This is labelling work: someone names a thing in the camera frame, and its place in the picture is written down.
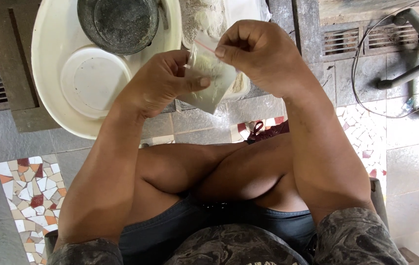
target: camouflage shirt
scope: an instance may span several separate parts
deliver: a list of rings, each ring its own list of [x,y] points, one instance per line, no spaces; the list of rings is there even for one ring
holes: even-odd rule
[[[326,216],[317,227],[314,264],[405,265],[379,216],[363,208],[349,208]],[[118,246],[106,239],[66,244],[48,265],[122,265]],[[220,225],[191,235],[165,265],[307,265],[274,234],[250,225]]]

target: shorts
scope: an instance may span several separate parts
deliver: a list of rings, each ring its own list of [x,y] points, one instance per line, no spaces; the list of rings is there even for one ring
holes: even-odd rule
[[[187,196],[162,214],[126,226],[119,239],[125,265],[161,265],[193,233],[214,225],[249,224],[277,235],[310,260],[315,238],[309,211],[279,212],[252,201],[202,204]]]

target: maroon shoe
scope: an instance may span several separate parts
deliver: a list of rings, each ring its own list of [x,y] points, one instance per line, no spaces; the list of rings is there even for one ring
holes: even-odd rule
[[[288,121],[282,122],[278,125],[272,126],[270,129],[259,132],[264,126],[263,122],[258,122],[255,124],[254,130],[250,133],[247,140],[252,140],[255,142],[259,142],[273,136],[277,136],[282,133],[289,133],[289,126]]]

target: fingernail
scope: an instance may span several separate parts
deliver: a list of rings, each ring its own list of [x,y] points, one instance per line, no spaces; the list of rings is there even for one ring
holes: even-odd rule
[[[207,77],[203,77],[200,79],[200,86],[202,87],[208,87],[211,84],[211,80]]]
[[[226,53],[226,48],[224,47],[217,47],[216,50],[214,51],[214,53],[216,54],[216,56],[223,58],[224,54]]]

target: wire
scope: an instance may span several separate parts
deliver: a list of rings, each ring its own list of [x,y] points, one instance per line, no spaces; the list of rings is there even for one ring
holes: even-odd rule
[[[387,15],[387,16],[386,16],[386,17],[384,17],[382,20],[378,21],[378,22],[377,22],[377,23],[376,23],[376,24],[375,24],[375,25],[374,25],[371,29],[369,29],[369,30],[367,31],[367,33],[363,36],[363,39],[362,39],[362,41],[360,42],[360,45],[358,46],[358,50],[356,51],[356,55],[355,55],[355,59],[354,59],[354,65],[353,65],[353,67],[352,67],[352,90],[353,90],[353,93],[354,93],[354,95],[355,95],[355,100],[357,101],[357,103],[358,103],[358,104],[359,104],[362,108],[364,108],[365,110],[367,110],[367,111],[369,111],[369,112],[371,112],[371,113],[373,113],[373,114],[377,114],[377,115],[380,115],[380,116],[383,116],[383,117],[386,117],[386,118],[390,118],[390,119],[400,119],[400,118],[405,118],[405,117],[407,117],[407,116],[409,116],[409,115],[411,115],[411,114],[416,113],[416,112],[418,112],[418,111],[419,111],[419,108],[418,108],[418,109],[416,109],[416,110],[414,110],[414,111],[409,112],[408,114],[406,114],[406,115],[404,115],[404,116],[399,116],[399,117],[395,117],[395,116],[388,116],[388,115],[384,115],[384,114],[381,114],[381,113],[374,112],[374,111],[370,110],[369,108],[365,107],[365,105],[363,105],[364,103],[360,101],[360,99],[359,99],[359,97],[358,97],[358,94],[357,94],[357,91],[356,91],[356,89],[355,89],[355,75],[356,75],[356,68],[357,68],[357,64],[358,64],[358,59],[359,59],[359,57],[360,57],[360,51],[362,50],[363,45],[365,44],[366,37],[370,34],[370,32],[371,32],[371,31],[372,31],[375,27],[377,27],[377,26],[378,26],[381,22],[385,21],[388,17],[390,17],[390,16],[394,15],[394,14],[395,14],[395,13],[397,13],[397,12],[401,12],[401,11],[403,11],[403,10],[406,10],[407,8],[412,7],[412,6],[414,6],[415,4],[417,4],[417,3],[419,3],[419,1],[416,1],[416,2],[414,2],[414,3],[412,3],[412,4],[407,5],[407,6],[404,6],[404,7],[400,8],[400,9],[398,9],[398,10],[394,11],[393,13],[391,13],[391,14]]]

